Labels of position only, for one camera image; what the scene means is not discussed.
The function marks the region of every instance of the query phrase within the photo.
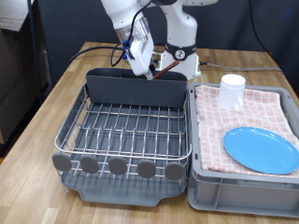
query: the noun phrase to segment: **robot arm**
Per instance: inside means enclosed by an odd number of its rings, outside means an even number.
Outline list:
[[[107,15],[113,22],[113,27],[119,37],[123,47],[129,41],[132,29],[132,21],[140,5],[136,0],[102,0]],[[150,35],[148,22],[142,12],[135,18],[132,38],[129,42],[129,49],[126,56],[135,75],[145,75],[148,80],[152,79],[150,71],[151,55],[153,51],[153,41]]]
[[[217,3],[218,0],[153,0],[149,7],[159,6],[167,19],[166,51],[162,55],[162,69],[179,60],[180,64],[172,71],[184,74],[191,79],[198,73],[198,56],[196,54],[196,20],[183,12],[183,6],[206,6]],[[136,12],[146,6],[149,0],[102,0],[107,15],[113,22],[113,27],[123,47],[126,48],[132,29],[132,21]],[[152,79],[150,63],[152,62],[153,41],[150,35],[148,21],[142,12],[135,19],[130,47],[126,50],[128,61],[133,72]]]

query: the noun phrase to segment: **metal wire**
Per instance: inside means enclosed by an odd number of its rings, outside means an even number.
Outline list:
[[[82,171],[80,157],[92,155],[98,160],[99,178],[113,176],[106,168],[110,157],[127,160],[126,179],[138,176],[137,165],[142,160],[154,161],[157,169],[155,178],[164,178],[164,167],[169,162],[180,162],[184,166],[188,163],[191,151],[186,138],[186,121],[186,110],[182,108],[88,105],[88,97],[85,96],[67,135],[59,145],[58,134],[55,145],[70,155],[74,176]]]

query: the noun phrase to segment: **white mug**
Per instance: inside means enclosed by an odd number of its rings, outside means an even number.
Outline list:
[[[246,80],[239,75],[229,74],[221,79],[218,106],[225,110],[241,111]]]

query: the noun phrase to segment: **wooden table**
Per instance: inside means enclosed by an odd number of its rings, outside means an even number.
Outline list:
[[[101,45],[107,44],[86,43],[83,48]],[[277,67],[263,52],[199,49],[197,53],[203,62]],[[109,55],[109,49],[99,49],[77,57],[7,155],[0,167],[0,223],[298,223],[294,218],[196,211],[184,193],[163,199],[156,207],[141,207],[86,203],[76,191],[67,192],[51,162],[51,155],[57,152],[54,138],[85,74],[94,67],[109,67]],[[118,67],[129,68],[125,62]],[[278,71],[236,72],[202,66],[203,74],[192,81],[220,83],[221,76],[231,72],[244,76],[250,85],[283,87],[299,105],[290,84]]]

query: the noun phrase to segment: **checkered towel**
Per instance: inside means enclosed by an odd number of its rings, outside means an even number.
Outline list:
[[[219,88],[196,88],[196,112],[199,131],[200,160],[203,170],[245,175],[266,175],[254,172],[235,161],[225,150],[223,137],[238,127],[266,129],[289,140],[299,149],[298,138],[280,107],[279,94],[245,90],[244,108],[240,112],[220,109],[217,104]],[[284,177],[299,178],[299,169]]]

